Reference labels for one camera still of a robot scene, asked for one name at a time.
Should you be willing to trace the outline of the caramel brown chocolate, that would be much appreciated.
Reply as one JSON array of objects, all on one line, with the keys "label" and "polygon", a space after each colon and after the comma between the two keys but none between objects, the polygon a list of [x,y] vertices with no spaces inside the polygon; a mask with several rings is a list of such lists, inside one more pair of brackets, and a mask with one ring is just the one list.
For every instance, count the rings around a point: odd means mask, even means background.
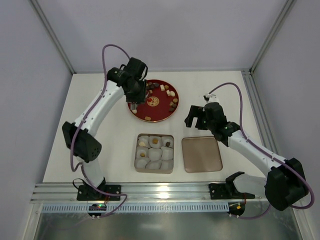
[{"label": "caramel brown chocolate", "polygon": [[155,144],[155,145],[157,145],[157,144],[159,143],[159,140],[158,140],[157,138],[154,138],[154,139],[152,140],[152,143]]}]

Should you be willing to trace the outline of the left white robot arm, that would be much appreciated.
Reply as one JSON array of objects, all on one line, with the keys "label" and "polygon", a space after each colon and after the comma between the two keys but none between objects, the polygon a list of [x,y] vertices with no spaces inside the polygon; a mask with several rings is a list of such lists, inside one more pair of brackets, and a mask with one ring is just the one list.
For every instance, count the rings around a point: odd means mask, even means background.
[{"label": "left white robot arm", "polygon": [[86,184],[99,193],[102,192],[105,178],[98,161],[102,145],[95,136],[109,111],[122,97],[134,107],[145,103],[147,73],[147,65],[133,57],[127,64],[111,68],[105,74],[102,89],[82,115],[75,121],[66,121],[62,125],[70,156],[78,159],[78,164],[73,165],[71,170],[75,172],[77,168],[81,168]]}]

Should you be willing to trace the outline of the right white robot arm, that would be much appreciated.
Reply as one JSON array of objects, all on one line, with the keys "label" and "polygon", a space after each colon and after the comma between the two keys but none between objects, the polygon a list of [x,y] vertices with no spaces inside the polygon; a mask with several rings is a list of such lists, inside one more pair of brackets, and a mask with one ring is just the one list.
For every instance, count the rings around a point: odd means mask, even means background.
[{"label": "right white robot arm", "polygon": [[279,211],[294,208],[295,203],[307,195],[311,197],[310,202],[314,202],[314,194],[300,161],[286,159],[255,143],[241,125],[227,120],[217,101],[208,102],[205,106],[192,105],[184,120],[186,127],[190,128],[194,119],[196,129],[210,131],[217,141],[240,153],[264,174],[261,187],[250,175],[242,173],[237,176],[233,184],[239,192],[257,195],[261,190],[261,194]]}]

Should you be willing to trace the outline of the metal serving tongs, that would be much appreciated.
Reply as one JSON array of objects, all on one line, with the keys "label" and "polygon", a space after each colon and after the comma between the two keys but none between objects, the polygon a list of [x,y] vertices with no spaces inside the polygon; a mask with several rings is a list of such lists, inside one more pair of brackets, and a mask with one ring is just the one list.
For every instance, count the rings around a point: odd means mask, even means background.
[{"label": "metal serving tongs", "polygon": [[144,100],[143,100],[142,102],[130,102],[130,103],[129,103],[129,108],[130,108],[130,110],[131,110],[131,111],[136,110],[139,105],[145,104],[148,97],[149,97],[149,95],[147,94],[147,95],[144,97]]}]

